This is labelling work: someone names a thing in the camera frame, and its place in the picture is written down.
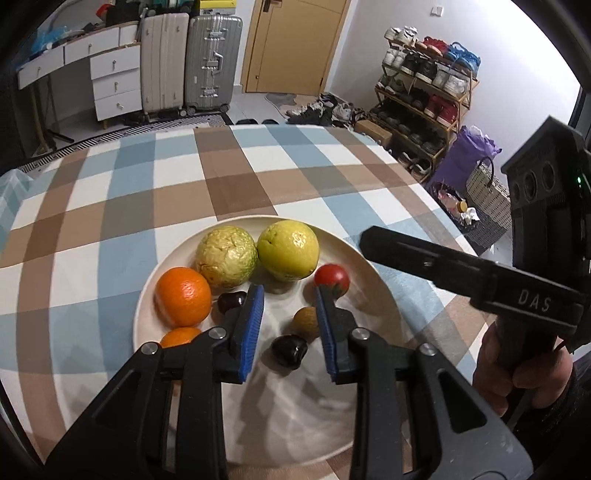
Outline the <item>person's right hand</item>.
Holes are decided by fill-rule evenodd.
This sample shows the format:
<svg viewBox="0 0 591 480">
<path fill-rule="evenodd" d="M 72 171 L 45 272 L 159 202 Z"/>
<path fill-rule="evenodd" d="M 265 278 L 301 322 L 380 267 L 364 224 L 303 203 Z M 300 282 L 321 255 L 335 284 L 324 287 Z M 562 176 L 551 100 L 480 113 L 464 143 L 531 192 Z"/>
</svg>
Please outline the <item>person's right hand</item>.
<svg viewBox="0 0 591 480">
<path fill-rule="evenodd" d="M 552 405 L 567 388 L 573 360 L 565 347 L 525 363 L 513 373 L 501 367 L 500 351 L 500 337 L 497 325 L 493 323 L 482 340 L 473 387 L 500 416 L 507 412 L 507 397 L 514 388 L 532 391 L 531 403 L 535 408 Z"/>
</svg>

